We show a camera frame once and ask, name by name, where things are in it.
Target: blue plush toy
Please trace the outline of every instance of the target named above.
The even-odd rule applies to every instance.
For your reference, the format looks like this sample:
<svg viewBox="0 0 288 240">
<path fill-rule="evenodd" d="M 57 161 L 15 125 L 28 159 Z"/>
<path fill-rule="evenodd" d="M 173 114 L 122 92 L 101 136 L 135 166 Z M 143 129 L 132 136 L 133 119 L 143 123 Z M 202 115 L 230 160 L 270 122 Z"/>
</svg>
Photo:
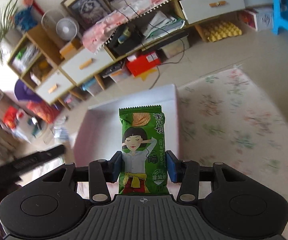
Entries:
<svg viewBox="0 0 288 240">
<path fill-rule="evenodd" d="M 15 25 L 20 26 L 22 31 L 27 32 L 38 25 L 38 22 L 31 15 L 31 9 L 32 6 L 17 12 L 14 16 Z"/>
</svg>

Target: drawer handle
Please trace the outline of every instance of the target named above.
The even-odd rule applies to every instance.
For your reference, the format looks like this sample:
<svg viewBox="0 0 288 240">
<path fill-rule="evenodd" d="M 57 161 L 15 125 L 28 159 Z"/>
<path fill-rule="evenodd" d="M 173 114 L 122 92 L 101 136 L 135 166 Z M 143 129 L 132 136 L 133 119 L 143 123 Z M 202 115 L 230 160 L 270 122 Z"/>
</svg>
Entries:
<svg viewBox="0 0 288 240">
<path fill-rule="evenodd" d="M 213 8 L 213 7 L 218 7 L 218 6 L 222 6 L 225 4 L 226 4 L 226 1 L 219 1 L 219 2 L 210 3 L 210 6 Z"/>
<path fill-rule="evenodd" d="M 92 64 L 92 59 L 89 59 L 87 62 L 84 62 L 79 68 L 80 68 L 80 70 L 82 70 L 91 64 Z"/>
<path fill-rule="evenodd" d="M 58 85 L 55 84 L 54 86 L 52 86 L 50 89 L 49 89 L 49 94 L 53 93 L 55 90 L 57 90 L 58 88 Z"/>
</svg>

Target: red pants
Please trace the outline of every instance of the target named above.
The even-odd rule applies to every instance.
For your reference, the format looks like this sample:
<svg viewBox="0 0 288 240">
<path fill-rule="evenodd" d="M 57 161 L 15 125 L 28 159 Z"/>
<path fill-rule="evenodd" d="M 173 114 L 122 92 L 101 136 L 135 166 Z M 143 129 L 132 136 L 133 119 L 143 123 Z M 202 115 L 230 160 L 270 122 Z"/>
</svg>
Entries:
<svg viewBox="0 0 288 240">
<path fill-rule="evenodd" d="M 131 187 L 132 180 L 133 180 L 133 177 L 128 178 L 125 188 L 123 189 L 123 194 L 131 193 L 131 192 L 145 193 L 145 180 L 139 179 L 140 187 Z"/>
</svg>

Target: green package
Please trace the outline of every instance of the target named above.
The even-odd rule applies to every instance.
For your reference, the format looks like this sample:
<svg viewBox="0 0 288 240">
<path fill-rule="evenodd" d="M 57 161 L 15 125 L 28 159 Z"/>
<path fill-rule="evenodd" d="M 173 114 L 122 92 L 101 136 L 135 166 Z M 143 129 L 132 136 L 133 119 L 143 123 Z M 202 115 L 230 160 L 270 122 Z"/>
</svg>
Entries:
<svg viewBox="0 0 288 240">
<path fill-rule="evenodd" d="M 161 106 L 119 110 L 122 122 L 120 194 L 168 194 L 165 117 Z"/>
</svg>

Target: floor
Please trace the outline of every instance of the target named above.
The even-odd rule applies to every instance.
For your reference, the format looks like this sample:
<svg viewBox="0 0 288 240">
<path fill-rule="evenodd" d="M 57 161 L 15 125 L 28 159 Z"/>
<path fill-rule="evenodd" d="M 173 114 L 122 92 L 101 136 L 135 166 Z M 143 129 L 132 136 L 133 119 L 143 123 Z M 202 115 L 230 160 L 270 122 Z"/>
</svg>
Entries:
<svg viewBox="0 0 288 240">
<path fill-rule="evenodd" d="M 288 32 L 275 36 L 269 30 L 255 32 L 241 23 L 237 25 L 243 30 L 242 36 L 214 43 L 204 43 L 199 39 L 185 51 L 178 64 L 161 65 L 161 75 L 155 86 L 169 83 L 181 86 L 237 65 L 268 94 L 288 121 Z M 177 62 L 181 56 L 182 54 L 179 54 L 168 62 Z M 69 117 L 65 124 L 69 133 L 76 134 L 88 107 L 148 89 L 157 76 L 158 72 L 152 73 L 145 81 L 129 77 L 119 83 L 113 83 L 105 91 L 80 103 L 72 111 L 64 110 L 61 116 Z M 43 135 L 32 144 L 23 145 L 18 154 L 29 154 L 52 146 L 53 140 L 47 144 L 43 142 L 47 136 Z"/>
</svg>

